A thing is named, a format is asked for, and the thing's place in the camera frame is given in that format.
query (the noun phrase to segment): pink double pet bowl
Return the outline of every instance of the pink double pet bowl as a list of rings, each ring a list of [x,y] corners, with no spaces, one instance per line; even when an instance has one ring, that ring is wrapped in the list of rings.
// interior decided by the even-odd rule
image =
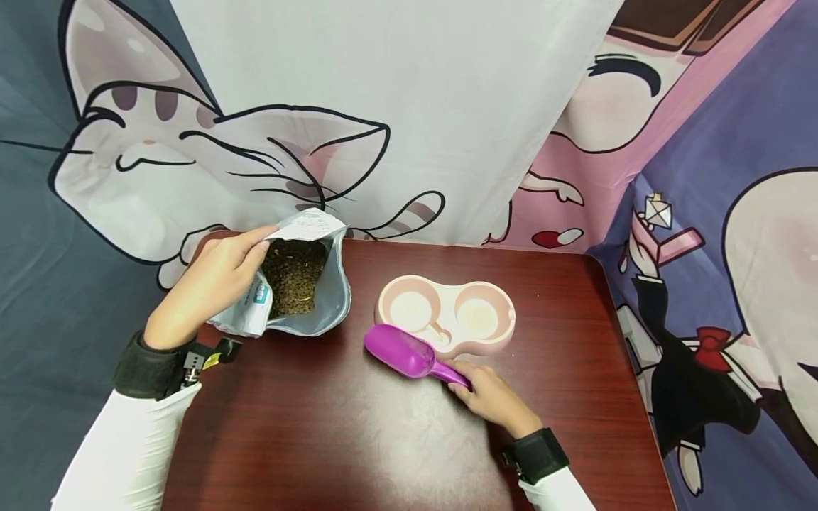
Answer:
[[[488,282],[443,285],[404,275],[384,287],[375,306],[375,323],[423,339],[444,360],[499,352],[511,340],[515,322],[509,296]]]

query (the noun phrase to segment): purple plastic scoop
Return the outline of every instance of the purple plastic scoop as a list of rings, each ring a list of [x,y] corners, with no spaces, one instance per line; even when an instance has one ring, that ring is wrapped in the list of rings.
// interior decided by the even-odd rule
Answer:
[[[425,341],[391,325],[375,325],[363,336],[363,345],[375,358],[408,378],[432,375],[446,383],[471,390],[471,382],[448,365],[438,362]]]

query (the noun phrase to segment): pet food bag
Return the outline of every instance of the pet food bag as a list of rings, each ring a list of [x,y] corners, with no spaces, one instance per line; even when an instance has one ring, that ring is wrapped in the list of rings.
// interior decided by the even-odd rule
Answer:
[[[341,265],[347,226],[318,208],[288,217],[278,226],[266,238],[270,249],[245,296],[210,319],[222,332],[259,337],[273,329],[314,337],[349,314],[352,291]],[[316,269],[321,262],[322,268]]]

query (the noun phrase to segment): white backdrop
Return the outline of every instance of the white backdrop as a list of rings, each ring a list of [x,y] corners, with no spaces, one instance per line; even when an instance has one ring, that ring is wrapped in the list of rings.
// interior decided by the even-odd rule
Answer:
[[[621,3],[172,1],[225,114],[310,105],[391,128],[346,222],[439,191],[441,216],[407,238],[462,244],[506,221]]]

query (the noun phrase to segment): kibble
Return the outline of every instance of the kibble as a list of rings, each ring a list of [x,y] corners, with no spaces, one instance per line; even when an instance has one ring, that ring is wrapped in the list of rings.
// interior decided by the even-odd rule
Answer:
[[[315,284],[329,257],[321,241],[273,240],[261,265],[272,291],[270,318],[309,314]]]

